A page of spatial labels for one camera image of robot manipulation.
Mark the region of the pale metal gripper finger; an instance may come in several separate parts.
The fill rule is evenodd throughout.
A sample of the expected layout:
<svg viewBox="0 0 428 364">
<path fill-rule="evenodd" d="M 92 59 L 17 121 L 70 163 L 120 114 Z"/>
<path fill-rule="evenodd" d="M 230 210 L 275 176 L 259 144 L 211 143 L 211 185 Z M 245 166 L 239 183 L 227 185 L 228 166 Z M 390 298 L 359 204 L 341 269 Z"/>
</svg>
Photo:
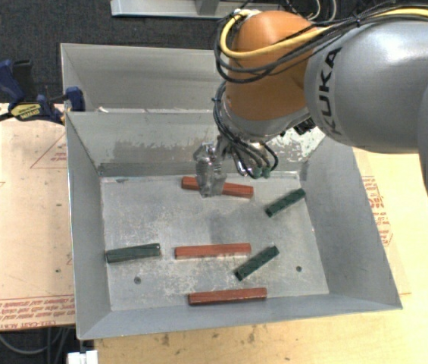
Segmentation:
<svg viewBox="0 0 428 364">
<path fill-rule="evenodd" d="M 210 196 L 210 184 L 209 175 L 206 171 L 199 171 L 196 174 L 196 180 L 199 188 L 199 192 L 202 196 Z"/>
<path fill-rule="evenodd" d="M 224 184 L 226 182 L 226 174 L 222 172 L 213 173 L 211 176 L 211 195 L 220 196 L 223 193 Z"/>
</svg>

